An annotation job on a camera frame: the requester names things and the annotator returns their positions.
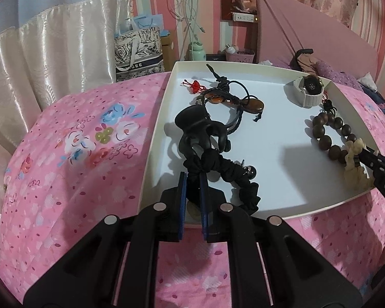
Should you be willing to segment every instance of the pink floral bedsheet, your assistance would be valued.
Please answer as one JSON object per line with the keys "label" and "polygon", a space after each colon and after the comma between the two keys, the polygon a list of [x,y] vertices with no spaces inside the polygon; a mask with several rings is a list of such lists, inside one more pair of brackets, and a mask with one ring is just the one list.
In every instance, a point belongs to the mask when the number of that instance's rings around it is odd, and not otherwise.
{"label": "pink floral bedsheet", "polygon": [[[69,95],[47,108],[6,172],[0,277],[22,301],[27,289],[105,215],[136,214],[152,129],[168,73]],[[385,117],[364,93],[339,86],[385,154]],[[362,291],[385,245],[377,191],[288,222]],[[226,244],[187,229],[161,243],[156,307],[230,307]]]}

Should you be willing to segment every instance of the silver screw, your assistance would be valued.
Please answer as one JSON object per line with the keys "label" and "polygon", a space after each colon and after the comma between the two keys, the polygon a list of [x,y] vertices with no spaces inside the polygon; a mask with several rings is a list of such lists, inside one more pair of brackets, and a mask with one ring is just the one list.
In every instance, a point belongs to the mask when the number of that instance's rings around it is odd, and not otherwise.
{"label": "silver screw", "polygon": [[104,218],[104,223],[106,225],[113,225],[117,222],[117,217],[115,215],[107,215],[105,218]]}
{"label": "silver screw", "polygon": [[167,208],[167,205],[165,203],[155,203],[153,208],[156,211],[164,211]]}
{"label": "silver screw", "polygon": [[273,226],[279,226],[282,223],[282,219],[279,216],[274,215],[269,218],[269,222]]}
{"label": "silver screw", "polygon": [[230,203],[223,203],[220,206],[220,210],[223,212],[231,212],[233,210],[234,206]]}

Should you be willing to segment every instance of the purple polka dot pillow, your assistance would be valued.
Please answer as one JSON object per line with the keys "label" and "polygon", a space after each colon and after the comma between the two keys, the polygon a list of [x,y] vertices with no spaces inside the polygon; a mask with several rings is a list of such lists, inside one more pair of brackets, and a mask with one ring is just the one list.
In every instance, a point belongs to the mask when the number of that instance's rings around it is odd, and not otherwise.
{"label": "purple polka dot pillow", "polygon": [[349,86],[356,90],[362,90],[362,86],[356,78],[347,72],[337,72],[330,65],[323,61],[318,61],[315,65],[318,75],[334,81],[335,83],[343,84]]}

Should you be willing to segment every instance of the pink basket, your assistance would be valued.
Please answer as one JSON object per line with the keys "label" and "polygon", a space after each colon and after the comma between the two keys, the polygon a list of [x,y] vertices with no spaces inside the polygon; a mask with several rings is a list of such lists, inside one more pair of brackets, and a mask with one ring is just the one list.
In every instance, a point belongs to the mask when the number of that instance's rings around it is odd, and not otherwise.
{"label": "pink basket", "polygon": [[255,52],[247,49],[239,50],[238,52],[233,54],[225,52],[225,58],[227,59],[227,61],[233,62],[253,63],[254,56]]}

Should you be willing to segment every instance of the pink headboard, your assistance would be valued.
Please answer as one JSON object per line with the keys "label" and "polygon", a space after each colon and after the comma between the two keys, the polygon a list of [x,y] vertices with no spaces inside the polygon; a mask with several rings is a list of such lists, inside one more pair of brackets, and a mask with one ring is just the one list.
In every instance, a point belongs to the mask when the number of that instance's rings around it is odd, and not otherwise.
{"label": "pink headboard", "polygon": [[294,51],[312,48],[337,71],[376,76],[377,51],[337,20],[294,0],[257,0],[257,10],[257,62],[289,65]]}

